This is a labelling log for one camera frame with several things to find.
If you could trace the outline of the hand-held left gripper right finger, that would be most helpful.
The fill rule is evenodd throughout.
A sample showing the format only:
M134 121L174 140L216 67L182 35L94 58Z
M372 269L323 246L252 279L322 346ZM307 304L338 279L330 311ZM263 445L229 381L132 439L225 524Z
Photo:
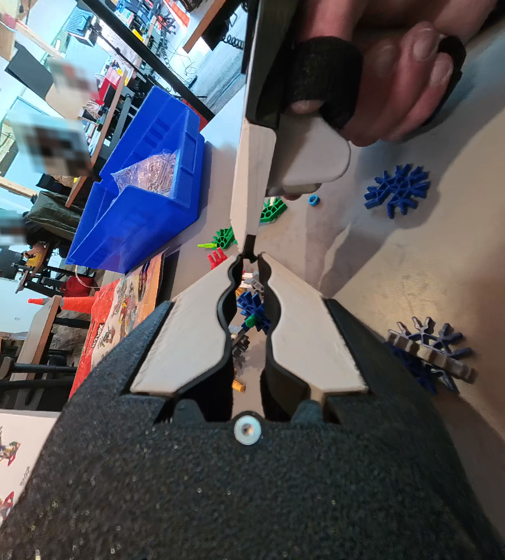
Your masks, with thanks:
M275 401L326 401L368 386L322 293L273 256L257 259L266 335L266 383Z

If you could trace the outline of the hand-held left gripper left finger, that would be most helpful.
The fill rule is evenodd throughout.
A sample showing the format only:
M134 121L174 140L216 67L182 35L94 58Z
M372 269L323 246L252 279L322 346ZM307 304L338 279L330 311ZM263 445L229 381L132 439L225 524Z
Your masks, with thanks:
M182 395L228 363L241 273L243 256L228 256L173 298L130 385L133 393Z

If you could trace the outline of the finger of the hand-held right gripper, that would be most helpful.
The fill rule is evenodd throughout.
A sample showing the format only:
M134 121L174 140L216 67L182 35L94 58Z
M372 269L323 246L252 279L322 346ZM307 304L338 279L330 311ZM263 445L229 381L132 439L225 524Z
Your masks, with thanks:
M230 204L230 225L241 254L254 254L277 140L274 118L258 113L262 88L277 53L274 41L268 37L269 1L257 1L252 23Z

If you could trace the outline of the multicoloured construction toy model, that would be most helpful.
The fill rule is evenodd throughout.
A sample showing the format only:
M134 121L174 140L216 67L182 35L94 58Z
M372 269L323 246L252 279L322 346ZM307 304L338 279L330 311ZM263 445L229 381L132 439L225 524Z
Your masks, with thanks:
M232 356L235 367L241 367L244 362L244 353L249 348L250 339L249 331L256 330L258 332L268 334L271 322L266 314L263 302L263 285L260 281L258 270L244 271L241 282L235 289L236 311L241 315L239 324L229 324L229 335L232 340ZM243 326L245 318L254 313L257 318L256 326L250 329Z

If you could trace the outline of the person's right hand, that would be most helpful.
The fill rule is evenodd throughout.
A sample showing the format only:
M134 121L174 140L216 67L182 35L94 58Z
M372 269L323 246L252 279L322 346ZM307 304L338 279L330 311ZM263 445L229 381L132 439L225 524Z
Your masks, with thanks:
M438 108L454 73L439 42L463 43L494 9L494 0L311 0L299 40L334 36L360 48L362 74L352 118L340 134L356 146L395 141Z

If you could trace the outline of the orange toy package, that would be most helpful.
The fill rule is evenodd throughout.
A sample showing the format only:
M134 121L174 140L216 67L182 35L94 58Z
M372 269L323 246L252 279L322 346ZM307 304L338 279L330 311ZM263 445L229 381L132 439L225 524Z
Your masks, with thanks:
M90 370L114 348L156 307L162 282L161 252L121 278L101 285L90 300L90 324L80 353L69 396L85 380Z

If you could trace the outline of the clear plastic bag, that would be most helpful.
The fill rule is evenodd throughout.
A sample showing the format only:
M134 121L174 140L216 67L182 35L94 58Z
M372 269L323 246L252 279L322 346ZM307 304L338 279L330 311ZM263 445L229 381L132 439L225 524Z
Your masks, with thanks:
M130 185L168 197L173 184L177 158L178 149L163 149L111 175L114 179L118 191L123 191Z

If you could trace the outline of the blue storage bin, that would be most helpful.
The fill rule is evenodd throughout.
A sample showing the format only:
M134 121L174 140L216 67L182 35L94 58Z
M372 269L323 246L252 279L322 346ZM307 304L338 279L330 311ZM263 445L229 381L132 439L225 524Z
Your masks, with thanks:
M91 186L68 264L125 273L197 219L205 151L199 124L191 107L151 87ZM118 189L114 171L162 152L177 157L167 196Z

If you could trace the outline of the black metal pole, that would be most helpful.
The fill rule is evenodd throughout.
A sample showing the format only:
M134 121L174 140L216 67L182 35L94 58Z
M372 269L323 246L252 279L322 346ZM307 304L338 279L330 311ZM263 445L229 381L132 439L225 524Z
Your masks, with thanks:
M174 74L114 13L100 0L84 0L90 10L105 21L145 63L147 63L179 96L210 121L213 112Z

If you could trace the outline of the orange traffic cone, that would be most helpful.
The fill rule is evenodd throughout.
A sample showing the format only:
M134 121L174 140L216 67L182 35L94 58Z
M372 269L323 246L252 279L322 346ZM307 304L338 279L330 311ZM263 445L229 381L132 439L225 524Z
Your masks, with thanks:
M74 311L78 313L93 313L93 307L96 302L96 296L77 296L63 297L58 296L60 307L66 311Z

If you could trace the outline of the blue and grey snowflake connectors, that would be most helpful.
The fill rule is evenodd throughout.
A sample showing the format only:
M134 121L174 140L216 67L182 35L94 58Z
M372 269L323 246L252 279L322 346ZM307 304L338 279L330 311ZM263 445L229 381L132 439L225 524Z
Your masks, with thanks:
M438 385L458 393L455 380L467 384L476 381L476 369L465 359L473 354L467 346L458 346L465 335L444 323L439 329L430 317L412 318L412 329L402 322L396 329L389 329L384 345L388 346L416 381L432 395L438 393Z

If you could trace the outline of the blue snowflake connector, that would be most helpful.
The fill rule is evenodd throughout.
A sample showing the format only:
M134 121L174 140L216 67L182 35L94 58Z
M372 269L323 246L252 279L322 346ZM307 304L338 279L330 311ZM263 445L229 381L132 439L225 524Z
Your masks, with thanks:
M405 215L410 208L417 208L417 201L427 197L429 187L429 171L423 167L396 164L393 173L384 170L374 176L363 195L363 204L367 209L385 204L388 217L394 219L396 210Z

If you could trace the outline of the grey side table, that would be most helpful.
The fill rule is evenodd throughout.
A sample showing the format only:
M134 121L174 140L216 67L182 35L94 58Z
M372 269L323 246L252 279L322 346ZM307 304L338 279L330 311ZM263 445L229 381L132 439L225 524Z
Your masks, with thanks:
M18 358L11 368L11 381L30 380L36 374L49 373L49 365L43 364L41 358L45 354L61 300L60 295L55 295L35 312Z

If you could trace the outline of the toy instruction sheet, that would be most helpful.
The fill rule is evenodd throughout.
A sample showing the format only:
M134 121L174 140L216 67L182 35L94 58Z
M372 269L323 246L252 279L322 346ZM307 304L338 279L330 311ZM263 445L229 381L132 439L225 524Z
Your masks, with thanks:
M0 525L21 496L57 411L0 409Z

